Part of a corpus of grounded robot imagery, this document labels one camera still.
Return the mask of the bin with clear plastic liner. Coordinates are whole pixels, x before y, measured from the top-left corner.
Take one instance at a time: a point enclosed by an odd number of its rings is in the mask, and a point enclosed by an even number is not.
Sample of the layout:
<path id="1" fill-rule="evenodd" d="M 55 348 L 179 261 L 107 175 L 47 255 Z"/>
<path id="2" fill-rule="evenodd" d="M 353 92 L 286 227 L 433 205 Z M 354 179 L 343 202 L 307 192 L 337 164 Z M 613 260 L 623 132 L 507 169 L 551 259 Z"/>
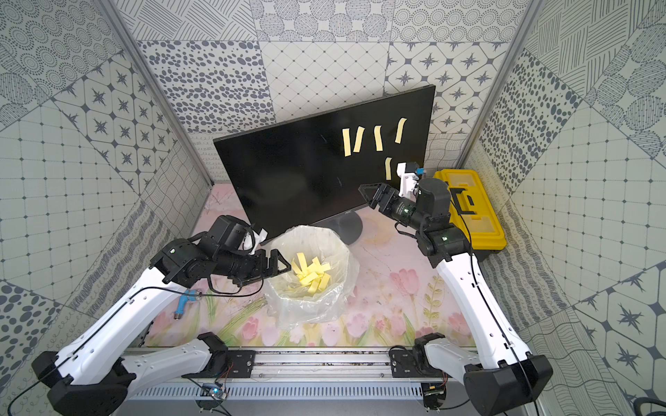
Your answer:
<path id="1" fill-rule="evenodd" d="M 281 329 L 334 321 L 343 314 L 356 286 L 360 265 L 336 232 L 300 225 L 273 240 L 269 247 L 278 249 L 290 264 L 297 253 L 303 252 L 309 261 L 319 257 L 332 267 L 328 288 L 315 295 L 307 292 L 292 270 L 268 279 L 265 289 L 268 313 Z"/>

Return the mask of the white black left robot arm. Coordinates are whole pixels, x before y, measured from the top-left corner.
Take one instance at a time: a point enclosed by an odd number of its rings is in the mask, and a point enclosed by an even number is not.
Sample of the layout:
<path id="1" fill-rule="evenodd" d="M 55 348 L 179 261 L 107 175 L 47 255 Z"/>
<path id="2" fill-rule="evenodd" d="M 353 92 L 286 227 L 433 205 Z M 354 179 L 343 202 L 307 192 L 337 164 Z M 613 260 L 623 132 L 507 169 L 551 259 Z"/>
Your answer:
<path id="1" fill-rule="evenodd" d="M 161 248 L 128 292 L 85 333 L 36 357 L 32 369 L 48 388 L 53 409 L 61 415 L 110 415 L 126 399 L 171 379 L 217 378 L 230 372 L 229 348 L 212 332 L 135 359 L 123 354 L 172 301 L 241 295 L 213 287 L 196 291 L 198 282 L 212 284 L 218 275 L 244 289 L 291 270 L 279 250 L 260 249 L 262 240 L 246 221 L 221 215 L 209 231 Z"/>

